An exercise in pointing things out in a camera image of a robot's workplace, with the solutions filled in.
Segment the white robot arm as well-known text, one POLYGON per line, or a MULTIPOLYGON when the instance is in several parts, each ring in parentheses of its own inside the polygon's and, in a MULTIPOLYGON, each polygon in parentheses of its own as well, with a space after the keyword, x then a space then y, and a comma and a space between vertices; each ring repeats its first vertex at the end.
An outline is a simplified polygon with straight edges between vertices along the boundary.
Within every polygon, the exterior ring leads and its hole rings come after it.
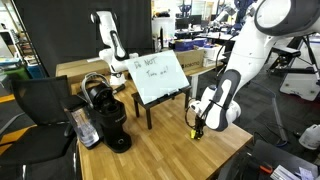
POLYGON ((200 139, 204 127, 221 132, 240 116, 234 97, 260 72, 278 40, 319 32, 320 0, 260 0, 237 36, 219 83, 190 104, 196 113, 190 136, 200 139))

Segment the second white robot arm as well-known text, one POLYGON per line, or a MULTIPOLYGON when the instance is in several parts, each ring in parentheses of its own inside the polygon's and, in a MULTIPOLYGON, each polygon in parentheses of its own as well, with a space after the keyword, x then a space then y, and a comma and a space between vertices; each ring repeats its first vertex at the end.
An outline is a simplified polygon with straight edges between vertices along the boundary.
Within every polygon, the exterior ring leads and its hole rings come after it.
POLYGON ((99 51, 99 57, 108 65, 111 72, 110 84, 122 85, 126 82, 123 71, 127 70, 125 61, 130 58, 137 58, 138 53, 128 54, 122 46, 114 22, 116 16, 110 11, 96 11, 90 15, 91 21, 99 26, 102 41, 105 45, 99 51))

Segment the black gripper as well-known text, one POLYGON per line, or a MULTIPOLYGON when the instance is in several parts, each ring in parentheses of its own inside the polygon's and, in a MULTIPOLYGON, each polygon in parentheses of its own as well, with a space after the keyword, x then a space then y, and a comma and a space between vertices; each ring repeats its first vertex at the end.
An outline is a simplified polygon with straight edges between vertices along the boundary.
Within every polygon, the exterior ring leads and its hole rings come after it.
POLYGON ((195 129, 193 129, 193 139, 201 139, 204 135, 203 128, 206 126, 205 120, 199 116, 195 117, 195 129))

